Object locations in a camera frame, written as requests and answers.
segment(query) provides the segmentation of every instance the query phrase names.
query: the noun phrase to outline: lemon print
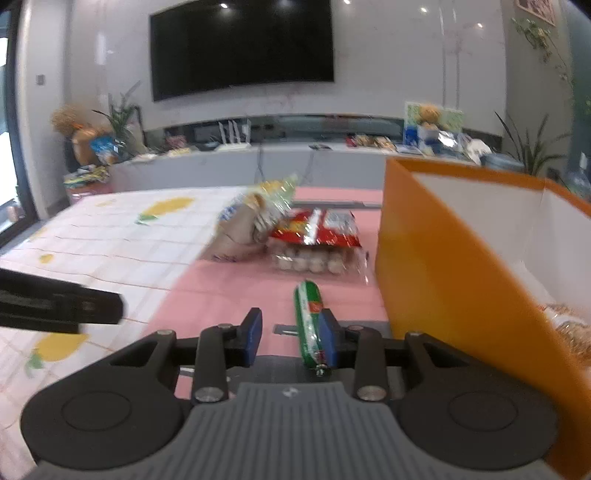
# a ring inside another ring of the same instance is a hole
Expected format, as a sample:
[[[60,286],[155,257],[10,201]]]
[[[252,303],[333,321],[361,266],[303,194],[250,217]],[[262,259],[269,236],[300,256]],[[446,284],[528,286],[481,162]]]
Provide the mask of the lemon print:
[[[53,260],[53,254],[44,254],[39,256],[39,262],[42,264],[48,264]]]
[[[88,338],[86,333],[50,333],[37,344],[25,365],[25,371],[30,377],[31,369],[43,368],[43,362],[58,362],[68,358]]]
[[[115,203],[115,199],[105,200],[104,202],[97,203],[96,206],[97,207],[106,207],[107,205],[111,205],[113,203]]]
[[[46,227],[41,227],[39,230],[37,230],[37,232],[35,232],[34,234],[32,234],[28,240],[30,242],[32,242],[33,240],[39,238],[41,235],[43,235],[45,232],[47,232],[47,228]]]
[[[193,201],[194,199],[190,197],[176,197],[173,199],[156,202],[150,208],[139,214],[136,223],[145,225],[144,222],[156,220],[158,217],[166,215],[167,213],[173,213],[187,208],[193,203]]]

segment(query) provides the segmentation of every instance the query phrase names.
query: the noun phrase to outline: plastic bag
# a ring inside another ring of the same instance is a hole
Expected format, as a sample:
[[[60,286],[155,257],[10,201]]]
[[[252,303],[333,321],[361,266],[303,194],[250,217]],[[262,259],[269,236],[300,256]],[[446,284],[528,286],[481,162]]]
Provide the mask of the plastic bag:
[[[216,235],[201,258],[236,262],[260,253],[290,210],[297,176],[263,182],[238,196],[219,215]]]

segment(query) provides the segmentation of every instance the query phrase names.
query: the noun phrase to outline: picture frame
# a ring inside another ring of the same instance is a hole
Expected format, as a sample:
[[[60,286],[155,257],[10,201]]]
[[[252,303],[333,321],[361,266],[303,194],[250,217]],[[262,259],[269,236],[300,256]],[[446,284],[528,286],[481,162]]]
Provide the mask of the picture frame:
[[[556,26],[556,12],[554,11],[553,0],[515,0],[519,8],[541,18],[553,27]]]

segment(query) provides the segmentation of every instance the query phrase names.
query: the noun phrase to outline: television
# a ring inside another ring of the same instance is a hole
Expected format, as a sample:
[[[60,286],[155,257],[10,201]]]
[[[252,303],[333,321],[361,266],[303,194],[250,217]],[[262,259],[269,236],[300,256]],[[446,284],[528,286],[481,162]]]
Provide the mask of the television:
[[[152,96],[334,82],[330,0],[198,0],[150,17]]]

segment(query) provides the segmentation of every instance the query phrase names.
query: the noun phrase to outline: black clamp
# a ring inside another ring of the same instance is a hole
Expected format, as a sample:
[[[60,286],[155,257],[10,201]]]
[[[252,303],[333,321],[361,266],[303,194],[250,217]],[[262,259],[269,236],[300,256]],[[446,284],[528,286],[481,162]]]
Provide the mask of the black clamp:
[[[159,330],[41,390],[25,405],[22,435],[35,461],[77,470],[129,465],[165,446],[190,410],[228,399],[226,369],[249,367],[262,334],[251,309],[239,326],[177,340]],[[191,400],[174,396],[181,366],[194,365]]]

